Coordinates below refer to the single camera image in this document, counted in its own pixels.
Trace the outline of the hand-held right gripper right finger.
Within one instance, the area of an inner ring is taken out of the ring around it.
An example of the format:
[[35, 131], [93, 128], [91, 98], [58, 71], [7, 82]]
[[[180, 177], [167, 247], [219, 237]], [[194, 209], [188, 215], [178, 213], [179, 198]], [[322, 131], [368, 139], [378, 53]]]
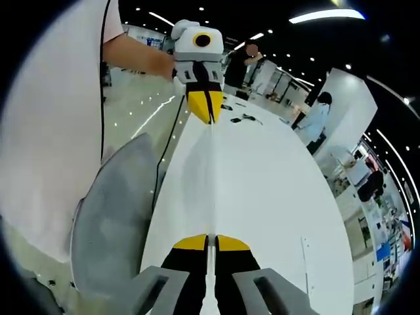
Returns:
[[221, 314], [316, 314], [307, 293], [261, 268], [241, 240], [215, 238], [215, 297]]

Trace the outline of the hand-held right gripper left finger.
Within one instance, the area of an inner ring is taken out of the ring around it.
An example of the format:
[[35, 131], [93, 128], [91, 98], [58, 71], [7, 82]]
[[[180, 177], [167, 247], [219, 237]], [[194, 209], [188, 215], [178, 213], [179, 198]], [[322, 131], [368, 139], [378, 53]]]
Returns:
[[208, 235], [178, 241], [161, 266], [149, 266], [135, 279], [131, 314], [199, 314], [206, 292]]

